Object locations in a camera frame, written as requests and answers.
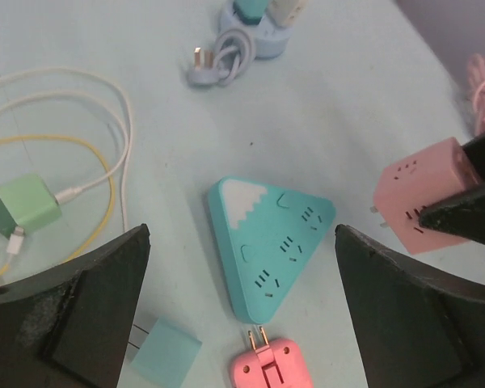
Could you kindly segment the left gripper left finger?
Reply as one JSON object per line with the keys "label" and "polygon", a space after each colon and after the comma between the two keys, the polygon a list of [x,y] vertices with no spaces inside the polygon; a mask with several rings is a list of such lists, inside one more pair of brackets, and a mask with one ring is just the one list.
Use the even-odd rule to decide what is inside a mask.
{"label": "left gripper left finger", "polygon": [[0,387],[115,387],[150,255],[142,224],[0,287]]}

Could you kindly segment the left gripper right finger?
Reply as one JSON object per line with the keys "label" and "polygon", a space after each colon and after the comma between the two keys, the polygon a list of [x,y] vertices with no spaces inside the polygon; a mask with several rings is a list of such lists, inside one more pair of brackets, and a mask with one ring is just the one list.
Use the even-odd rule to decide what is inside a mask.
{"label": "left gripper right finger", "polygon": [[351,226],[335,253],[370,387],[485,387],[485,285]]}

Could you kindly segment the pink cube socket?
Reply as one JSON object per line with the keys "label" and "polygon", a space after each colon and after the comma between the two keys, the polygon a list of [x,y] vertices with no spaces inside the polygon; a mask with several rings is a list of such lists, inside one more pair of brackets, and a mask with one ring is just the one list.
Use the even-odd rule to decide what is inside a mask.
{"label": "pink cube socket", "polygon": [[425,229],[419,216],[429,205],[479,183],[462,146],[450,137],[386,167],[374,190],[373,205],[406,250],[417,255],[466,241]]}

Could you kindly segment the light teal charger plug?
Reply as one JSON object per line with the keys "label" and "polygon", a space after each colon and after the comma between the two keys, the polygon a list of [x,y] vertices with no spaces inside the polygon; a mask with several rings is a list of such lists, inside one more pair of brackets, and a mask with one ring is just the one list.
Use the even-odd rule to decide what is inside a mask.
{"label": "light teal charger plug", "polygon": [[202,342],[165,318],[158,318],[150,329],[136,323],[132,328],[133,368],[158,387],[181,387]]}

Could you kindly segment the teal triangular power strip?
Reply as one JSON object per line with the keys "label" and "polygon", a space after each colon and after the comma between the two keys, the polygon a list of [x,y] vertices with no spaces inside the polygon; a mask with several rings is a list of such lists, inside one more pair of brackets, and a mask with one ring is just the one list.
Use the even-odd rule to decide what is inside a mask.
{"label": "teal triangular power strip", "polygon": [[235,317],[270,322],[330,229],[335,206],[230,176],[209,189],[208,205]]}

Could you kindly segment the blue round power strip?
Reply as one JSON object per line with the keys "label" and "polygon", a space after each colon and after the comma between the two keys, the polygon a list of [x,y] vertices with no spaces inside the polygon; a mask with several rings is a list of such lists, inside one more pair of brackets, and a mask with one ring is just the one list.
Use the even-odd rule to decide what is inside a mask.
{"label": "blue round power strip", "polygon": [[196,48],[194,63],[187,72],[193,87],[227,86],[243,75],[254,60],[279,57],[293,29],[279,26],[265,12],[257,24],[247,24],[237,1],[221,9],[217,38],[211,49]]}

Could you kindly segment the white square adapter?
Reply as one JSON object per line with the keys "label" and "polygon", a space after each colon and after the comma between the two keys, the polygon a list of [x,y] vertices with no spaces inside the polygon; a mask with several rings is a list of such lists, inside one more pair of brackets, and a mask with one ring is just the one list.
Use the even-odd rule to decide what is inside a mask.
{"label": "white square adapter", "polygon": [[308,0],[271,0],[267,12],[278,27],[291,27]]}

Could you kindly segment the green charger plug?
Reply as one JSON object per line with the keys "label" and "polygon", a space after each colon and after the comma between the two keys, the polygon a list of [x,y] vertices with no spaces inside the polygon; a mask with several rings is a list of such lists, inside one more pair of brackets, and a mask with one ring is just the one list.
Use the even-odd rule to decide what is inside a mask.
{"label": "green charger plug", "polygon": [[61,217],[55,196],[37,174],[29,173],[0,185],[0,234],[16,228],[31,234]]}

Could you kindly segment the pink square adapter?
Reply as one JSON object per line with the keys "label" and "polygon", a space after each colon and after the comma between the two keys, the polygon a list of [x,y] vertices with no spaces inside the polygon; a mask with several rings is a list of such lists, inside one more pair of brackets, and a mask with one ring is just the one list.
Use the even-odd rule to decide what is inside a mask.
{"label": "pink square adapter", "polygon": [[248,331],[251,349],[236,356],[230,366],[235,388],[313,388],[314,383],[300,347],[291,339],[269,340],[259,326],[263,343]]}

